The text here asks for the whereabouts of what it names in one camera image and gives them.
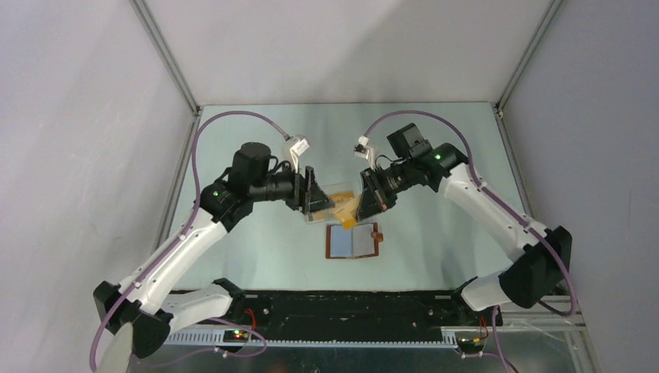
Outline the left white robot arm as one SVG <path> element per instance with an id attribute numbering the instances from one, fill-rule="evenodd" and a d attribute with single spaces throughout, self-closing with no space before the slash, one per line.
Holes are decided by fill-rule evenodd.
<path id="1" fill-rule="evenodd" d="M 118 334 L 133 328 L 129 354 L 154 354 L 170 334 L 197 322 L 220 317 L 237 323 L 246 313 L 244 292 L 223 278 L 198 291 L 174 295 L 171 290 L 200 256 L 253 212 L 254 204 L 283 201 L 293 211 L 311 214 L 333 207 L 316 182 L 311 166 L 299 170 L 298 158 L 309 148 L 305 138 L 284 144 L 285 159 L 274 159 L 268 146 L 247 142 L 232 164 L 210 185 L 196 189 L 193 208 L 181 229 L 118 284 L 101 282 L 93 298 L 102 328 Z"/>

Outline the gold VIP credit card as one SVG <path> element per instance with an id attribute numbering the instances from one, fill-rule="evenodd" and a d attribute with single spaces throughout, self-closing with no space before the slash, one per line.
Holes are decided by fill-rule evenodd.
<path id="1" fill-rule="evenodd" d="M 332 210 L 334 218 L 344 229 L 351 230 L 357 225 L 356 214 L 360 202 L 360 197 L 354 197 L 350 200 L 346 200 L 340 206 L 335 207 Z"/>

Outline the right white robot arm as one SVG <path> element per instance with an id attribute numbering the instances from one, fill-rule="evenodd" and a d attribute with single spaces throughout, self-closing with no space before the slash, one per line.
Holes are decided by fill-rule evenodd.
<path id="1" fill-rule="evenodd" d="M 373 165 L 361 171 L 354 223 L 392 209 L 399 193 L 411 187 L 430 187 L 479 222 L 512 262 L 506 270 L 476 277 L 457 290 L 452 303 L 457 322 L 471 325 L 484 309 L 504 303 L 530 309 L 564 279 L 572 246 L 564 227 L 549 229 L 522 216 L 470 169 L 466 155 L 449 143 L 433 147 L 415 124 L 387 140 L 398 159 L 386 169 Z"/>

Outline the brown leather card holder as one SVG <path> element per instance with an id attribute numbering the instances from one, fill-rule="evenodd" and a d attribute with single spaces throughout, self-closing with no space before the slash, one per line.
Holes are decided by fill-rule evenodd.
<path id="1" fill-rule="evenodd" d="M 328 260 L 356 260 L 379 255 L 384 241 L 378 224 L 367 223 L 345 229 L 342 225 L 326 226 L 325 257 Z"/>

